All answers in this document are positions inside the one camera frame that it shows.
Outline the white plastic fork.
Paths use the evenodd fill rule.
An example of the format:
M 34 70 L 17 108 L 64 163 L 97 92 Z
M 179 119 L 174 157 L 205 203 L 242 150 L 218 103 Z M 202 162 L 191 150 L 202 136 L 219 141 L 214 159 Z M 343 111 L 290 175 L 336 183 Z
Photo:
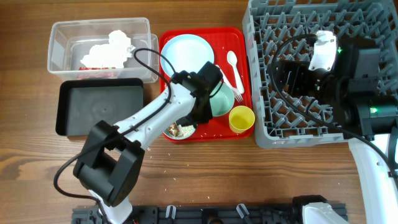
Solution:
M 219 65 L 216 65 L 216 66 L 220 69 L 220 72 L 221 72 L 222 75 L 223 75 L 223 81 L 224 81 L 224 83 L 233 91 L 235 100 L 236 100 L 238 103 L 241 103 L 241 102 L 243 101 L 243 97 L 242 97 L 242 95 L 240 94 L 240 92 L 238 91 L 238 89 L 235 88 L 235 87 L 233 87 L 233 86 L 230 84 L 229 80 L 227 79 L 226 75 L 225 75 L 224 72 L 222 71 L 221 67 L 220 67 Z

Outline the white plastic spoon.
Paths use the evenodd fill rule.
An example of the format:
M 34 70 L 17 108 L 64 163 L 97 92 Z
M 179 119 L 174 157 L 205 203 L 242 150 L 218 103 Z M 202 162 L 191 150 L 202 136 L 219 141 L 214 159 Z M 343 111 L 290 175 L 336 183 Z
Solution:
M 244 86 L 243 86 L 243 83 L 242 83 L 242 80 L 241 80 L 241 77 L 240 77 L 240 74 L 239 74 L 238 68 L 237 68 L 238 59 L 237 59 L 236 54 L 232 50 L 228 51 L 228 53 L 227 53 L 227 62 L 233 68 L 236 88 L 238 89 L 240 94 L 243 94 Z

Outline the yellow plastic cup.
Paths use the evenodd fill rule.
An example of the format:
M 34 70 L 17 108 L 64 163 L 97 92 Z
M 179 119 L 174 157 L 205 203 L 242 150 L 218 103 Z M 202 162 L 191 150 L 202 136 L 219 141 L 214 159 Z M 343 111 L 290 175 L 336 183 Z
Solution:
M 247 106 L 236 106 L 229 112 L 228 120 L 230 129 L 234 133 L 240 134 L 254 125 L 255 114 Z

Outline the mint green bowl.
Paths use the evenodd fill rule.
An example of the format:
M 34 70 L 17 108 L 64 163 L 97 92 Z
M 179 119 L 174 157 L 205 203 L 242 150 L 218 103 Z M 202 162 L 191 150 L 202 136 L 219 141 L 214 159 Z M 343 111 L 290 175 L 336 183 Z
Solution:
M 234 106 L 235 98 L 233 91 L 224 83 L 219 82 L 211 92 L 210 106 L 212 115 L 223 116 Z

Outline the large light blue plate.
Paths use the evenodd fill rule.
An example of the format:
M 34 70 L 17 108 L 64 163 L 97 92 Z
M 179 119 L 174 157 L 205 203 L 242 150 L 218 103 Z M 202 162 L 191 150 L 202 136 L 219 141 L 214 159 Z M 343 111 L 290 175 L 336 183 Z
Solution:
M 172 64 L 176 72 L 183 70 L 197 73 L 207 62 L 215 62 L 211 45 L 202 37 L 182 34 L 171 38 L 161 54 Z

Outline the white napkin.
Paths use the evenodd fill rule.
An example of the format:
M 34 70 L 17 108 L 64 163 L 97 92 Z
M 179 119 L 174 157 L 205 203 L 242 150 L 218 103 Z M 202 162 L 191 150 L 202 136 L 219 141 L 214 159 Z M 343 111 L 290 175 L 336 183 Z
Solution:
M 122 69 L 124 63 L 132 58 L 132 51 L 136 47 L 131 39 L 121 30 L 112 31 L 109 34 L 109 43 L 94 45 L 80 62 L 86 68 Z

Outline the red snack wrapper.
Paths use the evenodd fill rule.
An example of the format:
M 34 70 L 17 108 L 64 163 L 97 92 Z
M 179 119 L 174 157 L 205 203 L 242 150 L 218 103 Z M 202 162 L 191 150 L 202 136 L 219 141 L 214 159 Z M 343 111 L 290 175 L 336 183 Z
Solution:
M 78 70 L 87 71 L 87 70 L 114 70 L 116 67 L 80 67 Z

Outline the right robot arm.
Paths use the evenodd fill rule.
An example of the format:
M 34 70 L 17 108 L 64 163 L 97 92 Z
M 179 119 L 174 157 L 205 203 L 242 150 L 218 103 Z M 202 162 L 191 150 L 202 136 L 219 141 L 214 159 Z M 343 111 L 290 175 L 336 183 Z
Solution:
M 312 44 L 311 61 L 280 60 L 286 45 L 300 39 Z M 377 89 L 380 54 L 371 39 L 299 35 L 280 45 L 268 71 L 277 93 L 286 88 L 290 96 L 312 96 L 333 108 L 333 121 L 326 122 L 281 96 L 296 113 L 348 138 L 366 221 L 397 223 L 397 98 Z

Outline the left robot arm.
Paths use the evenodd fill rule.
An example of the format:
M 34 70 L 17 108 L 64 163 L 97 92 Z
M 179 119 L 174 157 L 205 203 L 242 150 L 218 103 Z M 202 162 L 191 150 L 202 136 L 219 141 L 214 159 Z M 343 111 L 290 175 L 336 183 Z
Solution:
M 114 125 L 94 125 L 73 174 L 94 196 L 103 223 L 123 223 L 132 212 L 127 198 L 155 139 L 173 123 L 197 126 L 212 119 L 210 98 L 222 79 L 211 62 L 197 73 L 175 73 L 167 89 L 136 114 Z

